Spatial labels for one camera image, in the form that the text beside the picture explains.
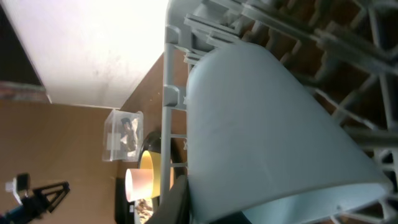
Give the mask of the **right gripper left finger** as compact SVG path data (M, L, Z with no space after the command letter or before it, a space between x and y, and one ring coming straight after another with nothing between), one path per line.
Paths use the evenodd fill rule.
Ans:
M188 224L189 188L186 175L181 175L146 224Z

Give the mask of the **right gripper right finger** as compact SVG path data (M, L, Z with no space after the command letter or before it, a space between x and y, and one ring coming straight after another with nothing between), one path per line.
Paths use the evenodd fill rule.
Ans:
M215 220L214 224L251 224L251 222L246 218L243 212L236 212Z

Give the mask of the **peanut shells and rice scraps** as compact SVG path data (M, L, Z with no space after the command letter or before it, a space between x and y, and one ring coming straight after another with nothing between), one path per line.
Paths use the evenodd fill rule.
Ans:
M153 215L154 206L151 198L144 198L134 202L134 222L145 224Z

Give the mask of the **pink cup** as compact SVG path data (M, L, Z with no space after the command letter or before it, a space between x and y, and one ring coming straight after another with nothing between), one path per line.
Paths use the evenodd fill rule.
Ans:
M127 169L125 175L125 193L128 202L150 198L152 174L144 169Z

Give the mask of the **yellow bowl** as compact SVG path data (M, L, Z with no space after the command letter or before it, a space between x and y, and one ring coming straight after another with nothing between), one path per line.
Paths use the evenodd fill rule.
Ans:
M160 195L161 154L158 152L144 151L140 159L139 168L151 172L150 197L158 197Z

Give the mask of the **blue cup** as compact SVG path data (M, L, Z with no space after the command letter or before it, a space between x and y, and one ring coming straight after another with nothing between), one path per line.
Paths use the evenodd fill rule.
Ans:
M310 223L377 202L391 181L265 48L206 54L187 83L195 218Z

